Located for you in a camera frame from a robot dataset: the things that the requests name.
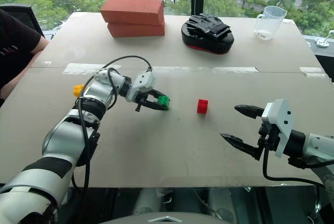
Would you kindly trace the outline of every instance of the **plastic pitcher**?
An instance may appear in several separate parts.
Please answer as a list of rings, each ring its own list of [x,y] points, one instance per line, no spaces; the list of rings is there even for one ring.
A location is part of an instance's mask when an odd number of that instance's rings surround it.
[[[278,6],[265,7],[263,14],[259,14],[256,17],[255,34],[263,40],[272,39],[286,15],[287,10]]]

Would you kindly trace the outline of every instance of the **gray table surface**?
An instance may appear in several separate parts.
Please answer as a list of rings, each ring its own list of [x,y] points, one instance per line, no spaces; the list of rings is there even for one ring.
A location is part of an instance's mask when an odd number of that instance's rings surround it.
[[[282,23],[274,39],[263,41],[253,33],[255,19],[222,18],[231,26],[235,42],[229,53],[216,55],[183,43],[181,26],[188,18],[165,16],[165,36],[113,38],[100,13],[73,13],[34,67],[105,64],[124,55],[145,57],[153,66],[255,67],[260,72],[283,73],[300,73],[300,67],[321,67],[291,20]],[[123,65],[135,68],[138,63],[124,61]]]
[[[74,85],[88,75],[63,74],[63,68],[32,68],[0,109],[0,182],[7,182],[41,157],[47,132],[72,107]],[[137,69],[123,69],[135,77]],[[268,186],[302,183],[271,182],[261,162],[219,135],[230,133],[255,145],[260,120],[234,110],[237,104],[264,107],[286,98],[296,115],[295,129],[332,135],[334,90],[327,77],[301,73],[222,73],[154,71],[156,89],[171,98],[167,112],[143,108],[123,98],[106,113],[91,160],[92,187]],[[198,99],[209,100],[207,115],[196,113]],[[310,170],[288,165],[270,154],[269,174],[317,180]],[[82,185],[84,169],[75,172]]]

